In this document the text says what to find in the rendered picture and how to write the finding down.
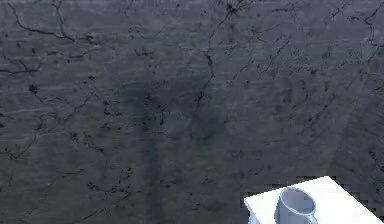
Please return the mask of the white table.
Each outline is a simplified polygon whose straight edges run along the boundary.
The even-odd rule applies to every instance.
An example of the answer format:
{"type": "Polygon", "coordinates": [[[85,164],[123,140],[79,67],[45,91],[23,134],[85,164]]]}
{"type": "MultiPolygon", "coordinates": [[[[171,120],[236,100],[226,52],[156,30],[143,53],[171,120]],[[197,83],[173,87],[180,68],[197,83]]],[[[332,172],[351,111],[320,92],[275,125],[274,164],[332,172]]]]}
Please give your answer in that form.
{"type": "Polygon", "coordinates": [[[276,204],[285,187],[304,190],[315,200],[318,224],[384,224],[384,220],[329,176],[296,181],[294,184],[285,184],[273,190],[246,196],[243,204],[249,212],[247,224],[276,224],[276,204]]]}

